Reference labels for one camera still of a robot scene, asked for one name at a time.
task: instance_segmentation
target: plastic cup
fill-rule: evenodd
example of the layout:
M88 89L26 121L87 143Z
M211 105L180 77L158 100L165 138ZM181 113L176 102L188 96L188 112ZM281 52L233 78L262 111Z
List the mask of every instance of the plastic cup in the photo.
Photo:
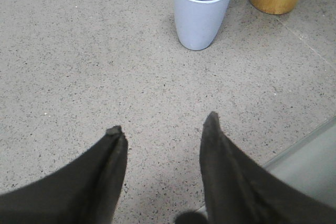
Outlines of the plastic cup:
M230 0L174 0L178 38L190 50L207 48L216 37Z

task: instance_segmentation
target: light blue cup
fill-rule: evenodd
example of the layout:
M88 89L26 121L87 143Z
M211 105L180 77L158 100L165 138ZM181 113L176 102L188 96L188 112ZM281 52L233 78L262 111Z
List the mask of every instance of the light blue cup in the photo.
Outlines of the light blue cup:
M207 48L216 37L230 0L174 0L181 44L191 50Z

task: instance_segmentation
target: gray floor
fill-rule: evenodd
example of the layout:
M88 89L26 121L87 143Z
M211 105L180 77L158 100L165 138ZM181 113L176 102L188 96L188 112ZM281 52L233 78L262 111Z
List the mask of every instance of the gray floor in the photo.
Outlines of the gray floor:
M231 0L213 44L178 41L172 0L0 0L0 193L57 170L121 124L114 223L172 223L204 204L211 110L260 164L336 112L336 0L267 15Z

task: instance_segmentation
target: terrazzo floor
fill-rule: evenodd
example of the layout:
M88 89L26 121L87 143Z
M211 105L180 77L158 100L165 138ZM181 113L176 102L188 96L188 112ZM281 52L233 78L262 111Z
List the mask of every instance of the terrazzo floor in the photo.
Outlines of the terrazzo floor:
M268 15L231 0L213 44L185 49L172 0L0 0L0 193L129 140L115 224L204 205L199 143L218 112L260 164L336 112L336 0Z

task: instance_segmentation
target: speckled floor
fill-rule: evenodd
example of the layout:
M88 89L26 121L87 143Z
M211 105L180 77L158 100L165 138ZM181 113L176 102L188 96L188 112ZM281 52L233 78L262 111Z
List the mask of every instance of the speckled floor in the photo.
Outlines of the speckled floor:
M336 112L336 0L273 16L231 0L213 44L178 41L172 0L0 0L0 193L67 164L120 124L129 161L115 224L204 204L211 110L264 164Z

